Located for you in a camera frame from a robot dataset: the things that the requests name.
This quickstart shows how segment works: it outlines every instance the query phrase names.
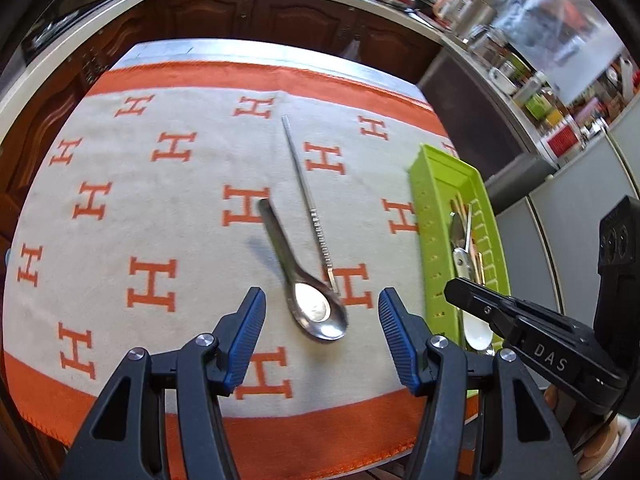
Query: green tray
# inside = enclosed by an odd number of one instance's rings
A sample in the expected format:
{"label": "green tray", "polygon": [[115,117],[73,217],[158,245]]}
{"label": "green tray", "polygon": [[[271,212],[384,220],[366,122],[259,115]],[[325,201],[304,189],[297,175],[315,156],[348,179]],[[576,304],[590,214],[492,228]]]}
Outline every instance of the green tray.
{"label": "green tray", "polygon": [[478,170],[431,146],[421,147],[409,169],[409,180],[420,229],[425,318],[434,334],[460,344],[457,309],[444,298],[444,286],[456,276],[449,241],[449,203],[459,193],[464,203],[472,204],[473,239],[482,253],[486,286],[508,296],[511,289],[494,212]]}

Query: spoon handle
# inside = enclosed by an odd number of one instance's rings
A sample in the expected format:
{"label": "spoon handle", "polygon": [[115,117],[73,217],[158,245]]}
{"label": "spoon handle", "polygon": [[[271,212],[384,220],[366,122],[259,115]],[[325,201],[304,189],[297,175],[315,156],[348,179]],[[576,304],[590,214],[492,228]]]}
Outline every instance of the spoon handle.
{"label": "spoon handle", "polygon": [[331,256],[329,255],[329,248],[326,246],[326,238],[324,237],[324,232],[322,231],[322,226],[320,225],[320,217],[318,216],[318,210],[316,209],[316,204],[314,203],[313,198],[311,197],[311,192],[309,191],[308,185],[306,184],[304,174],[302,173],[302,165],[300,164],[300,159],[298,158],[298,153],[296,152],[296,147],[293,143],[293,138],[291,137],[291,125],[289,123],[289,117],[286,115],[282,116],[282,126],[284,127],[284,133],[287,137],[287,144],[289,145],[289,152],[291,154],[291,158],[293,159],[293,166],[296,170],[296,177],[298,178],[298,183],[300,184],[300,190],[302,191],[302,199],[305,203],[306,210],[309,213],[309,220],[311,221],[311,228],[314,230],[314,235],[316,238],[316,246],[318,247],[318,252],[320,255],[320,259],[322,261],[322,266],[326,272],[327,277],[329,278],[329,284],[332,290],[339,294],[338,285],[335,282],[334,277],[334,263],[331,261]]}
{"label": "spoon handle", "polygon": [[267,235],[271,240],[273,251],[276,253],[287,278],[293,281],[298,263],[287,240],[287,235],[284,234],[284,229],[282,225],[280,225],[276,212],[273,210],[271,201],[268,198],[258,200],[258,211],[262,217],[262,223],[267,231]]}

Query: orange border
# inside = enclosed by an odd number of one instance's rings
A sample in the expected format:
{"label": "orange border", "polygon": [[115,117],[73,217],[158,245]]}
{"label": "orange border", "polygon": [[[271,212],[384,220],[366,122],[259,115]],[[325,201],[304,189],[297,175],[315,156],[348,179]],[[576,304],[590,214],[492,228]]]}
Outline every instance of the orange border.
{"label": "orange border", "polygon": [[[40,431],[70,446],[95,397],[60,383],[4,354],[12,397],[20,414]],[[300,480],[339,475],[410,449],[420,425],[424,399],[399,390],[318,412],[287,417],[224,420],[243,480]],[[466,416],[478,412],[478,397]],[[177,416],[166,421],[172,478],[185,480]],[[460,456],[470,472],[473,454]]]}
{"label": "orange border", "polygon": [[341,77],[292,68],[228,61],[170,61],[109,70],[87,95],[152,88],[237,88],[289,94],[368,110],[449,139],[426,103]]}

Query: tablecloth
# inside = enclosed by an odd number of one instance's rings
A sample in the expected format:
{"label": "tablecloth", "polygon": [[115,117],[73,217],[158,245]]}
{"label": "tablecloth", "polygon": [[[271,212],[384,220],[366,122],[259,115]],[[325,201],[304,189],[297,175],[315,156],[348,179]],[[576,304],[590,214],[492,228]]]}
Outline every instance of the tablecloth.
{"label": "tablecloth", "polygon": [[[305,336],[255,202],[269,197],[321,275],[280,117],[287,114],[350,327]],[[242,386],[222,399],[246,479],[326,478],[407,452],[424,401],[398,381],[377,296],[422,314],[406,170],[452,150],[431,108],[308,70],[169,62],[111,70],[60,131],[27,197],[4,294],[9,387],[67,445],[126,351],[180,348],[260,286],[267,316]],[[172,476],[175,397],[167,400]]]}

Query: screw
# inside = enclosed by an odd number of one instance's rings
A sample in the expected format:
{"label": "screw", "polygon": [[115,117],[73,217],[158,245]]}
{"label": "screw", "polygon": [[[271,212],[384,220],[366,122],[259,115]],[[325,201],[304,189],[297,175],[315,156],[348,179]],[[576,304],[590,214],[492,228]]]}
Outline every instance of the screw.
{"label": "screw", "polygon": [[127,359],[130,361],[140,361],[145,356],[145,349],[136,346],[127,352]]}
{"label": "screw", "polygon": [[503,358],[507,362],[514,362],[516,360],[516,352],[511,350],[511,348],[503,348],[500,350],[500,357]]}
{"label": "screw", "polygon": [[446,348],[449,344],[449,340],[443,335],[435,335],[431,338],[431,344],[436,348]]}
{"label": "screw", "polygon": [[196,345],[210,346],[213,343],[213,336],[209,333],[200,334],[196,338]]}

